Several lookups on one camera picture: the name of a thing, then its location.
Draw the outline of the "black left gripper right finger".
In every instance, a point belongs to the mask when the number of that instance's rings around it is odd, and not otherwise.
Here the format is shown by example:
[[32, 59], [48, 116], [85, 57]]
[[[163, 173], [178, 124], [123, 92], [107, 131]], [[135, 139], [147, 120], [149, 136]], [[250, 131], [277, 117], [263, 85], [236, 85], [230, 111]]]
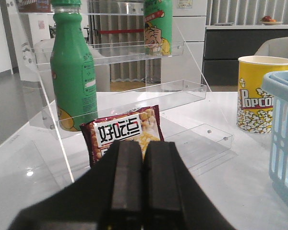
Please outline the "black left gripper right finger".
[[149, 143], [143, 177], [144, 229], [234, 229], [195, 181], [175, 143]]

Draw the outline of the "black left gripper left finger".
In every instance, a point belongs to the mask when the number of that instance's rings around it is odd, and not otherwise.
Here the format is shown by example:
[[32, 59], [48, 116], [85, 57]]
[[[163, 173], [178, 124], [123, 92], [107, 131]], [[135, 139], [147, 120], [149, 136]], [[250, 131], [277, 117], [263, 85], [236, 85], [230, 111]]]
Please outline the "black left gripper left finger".
[[115, 141], [76, 182], [21, 210], [10, 230], [140, 230], [142, 151]]

